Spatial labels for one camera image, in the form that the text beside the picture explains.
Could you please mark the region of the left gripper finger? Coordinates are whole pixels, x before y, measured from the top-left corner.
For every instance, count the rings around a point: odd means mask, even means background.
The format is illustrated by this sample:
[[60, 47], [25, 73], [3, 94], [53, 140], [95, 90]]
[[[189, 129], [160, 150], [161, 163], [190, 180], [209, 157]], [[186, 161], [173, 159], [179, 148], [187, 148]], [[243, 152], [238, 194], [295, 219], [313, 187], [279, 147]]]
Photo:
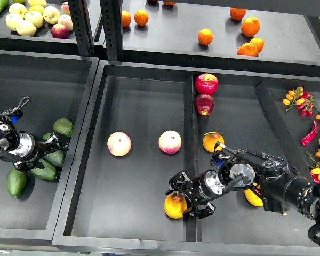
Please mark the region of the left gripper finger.
[[54, 132], [54, 139], [42, 140], [42, 150], [44, 154], [49, 154], [57, 150], [67, 152], [69, 150], [69, 139], [60, 133]]
[[33, 169], [44, 169], [45, 165], [41, 162], [41, 160], [34, 161], [31, 163], [22, 163], [21, 172], [30, 172]]

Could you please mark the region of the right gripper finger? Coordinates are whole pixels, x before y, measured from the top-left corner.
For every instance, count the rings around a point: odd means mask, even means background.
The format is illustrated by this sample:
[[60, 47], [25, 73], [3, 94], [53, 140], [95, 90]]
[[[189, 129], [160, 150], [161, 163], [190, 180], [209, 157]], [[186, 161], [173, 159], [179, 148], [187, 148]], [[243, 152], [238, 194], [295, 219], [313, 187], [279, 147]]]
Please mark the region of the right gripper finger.
[[215, 206], [212, 203], [207, 205], [192, 205], [183, 212], [183, 216], [195, 216], [198, 219], [211, 216], [215, 211]]
[[185, 194], [187, 197], [193, 197], [194, 190], [193, 190], [193, 181], [192, 179], [187, 176], [185, 171], [181, 171], [174, 175], [169, 180], [170, 189], [165, 193], [169, 195], [173, 192], [180, 192]]

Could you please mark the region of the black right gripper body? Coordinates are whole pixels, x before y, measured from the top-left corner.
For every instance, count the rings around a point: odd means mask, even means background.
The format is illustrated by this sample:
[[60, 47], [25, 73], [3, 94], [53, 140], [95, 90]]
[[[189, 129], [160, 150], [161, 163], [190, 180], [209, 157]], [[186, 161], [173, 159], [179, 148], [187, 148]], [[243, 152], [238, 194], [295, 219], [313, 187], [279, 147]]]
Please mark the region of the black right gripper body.
[[217, 171], [207, 170], [204, 173], [186, 181], [187, 197], [195, 205], [207, 205], [221, 197], [224, 185], [219, 179]]

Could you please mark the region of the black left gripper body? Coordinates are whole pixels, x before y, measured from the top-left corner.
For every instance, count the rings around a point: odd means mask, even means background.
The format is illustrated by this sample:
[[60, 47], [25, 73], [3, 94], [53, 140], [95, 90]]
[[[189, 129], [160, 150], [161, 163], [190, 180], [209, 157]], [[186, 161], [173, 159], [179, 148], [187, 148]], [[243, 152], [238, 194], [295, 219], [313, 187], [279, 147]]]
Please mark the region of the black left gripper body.
[[21, 171], [22, 163], [41, 160], [45, 154], [42, 150], [42, 140], [37, 140], [31, 133], [19, 132], [18, 145], [9, 150], [9, 157], [16, 170]]

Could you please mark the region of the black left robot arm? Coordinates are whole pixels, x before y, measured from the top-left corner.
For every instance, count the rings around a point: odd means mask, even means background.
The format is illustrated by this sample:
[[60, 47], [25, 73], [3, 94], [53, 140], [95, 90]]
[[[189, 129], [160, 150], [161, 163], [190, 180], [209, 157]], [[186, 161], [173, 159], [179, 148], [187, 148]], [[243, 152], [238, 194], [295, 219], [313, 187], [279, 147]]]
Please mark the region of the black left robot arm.
[[69, 139], [52, 132], [50, 138], [43, 140], [29, 132], [18, 132], [15, 123], [23, 116], [22, 108], [30, 97], [23, 97], [19, 104], [0, 113], [0, 160], [11, 162], [18, 171], [27, 173], [42, 168], [39, 162], [49, 153], [69, 150]]

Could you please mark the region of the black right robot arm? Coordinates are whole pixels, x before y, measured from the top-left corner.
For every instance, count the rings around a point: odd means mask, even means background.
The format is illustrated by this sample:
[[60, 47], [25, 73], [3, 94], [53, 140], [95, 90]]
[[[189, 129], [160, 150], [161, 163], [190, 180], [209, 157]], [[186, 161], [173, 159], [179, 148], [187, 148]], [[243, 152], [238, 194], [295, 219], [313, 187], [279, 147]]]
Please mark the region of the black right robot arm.
[[181, 171], [169, 180], [167, 195], [179, 192], [189, 199], [191, 206], [184, 214], [205, 218], [213, 214], [213, 200], [230, 191], [254, 192], [263, 201], [266, 211], [283, 214], [294, 208], [315, 221], [308, 230], [308, 238], [320, 246], [320, 183], [311, 183], [299, 176], [295, 168], [281, 157], [248, 150], [232, 150], [216, 142], [211, 157], [212, 168], [190, 178]]

